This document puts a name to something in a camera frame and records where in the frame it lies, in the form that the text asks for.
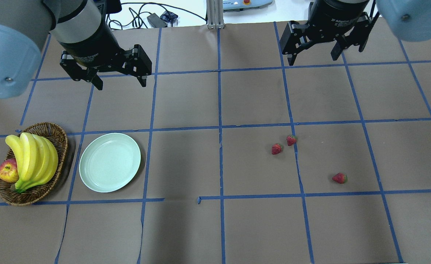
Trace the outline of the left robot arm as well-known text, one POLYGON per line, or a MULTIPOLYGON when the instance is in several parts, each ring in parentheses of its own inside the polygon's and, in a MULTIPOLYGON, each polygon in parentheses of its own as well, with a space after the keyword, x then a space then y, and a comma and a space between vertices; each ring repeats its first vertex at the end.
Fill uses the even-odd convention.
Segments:
POLYGON ((146 86, 152 61, 143 47, 124 50, 106 24, 119 0, 0 0, 0 99, 25 92, 38 70, 48 35, 63 47, 61 68, 98 90, 98 73, 119 72, 146 86))

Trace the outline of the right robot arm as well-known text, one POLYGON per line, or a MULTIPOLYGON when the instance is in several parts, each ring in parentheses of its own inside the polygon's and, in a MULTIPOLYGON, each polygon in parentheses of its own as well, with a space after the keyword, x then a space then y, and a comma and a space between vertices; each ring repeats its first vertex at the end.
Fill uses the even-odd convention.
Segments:
POLYGON ((408 42, 431 39, 431 0, 315 0, 309 4, 304 24, 289 21, 280 37, 281 53, 288 64, 304 50, 320 43, 335 42, 332 60, 338 60, 350 46, 362 52, 379 17, 383 17, 395 37, 408 42))

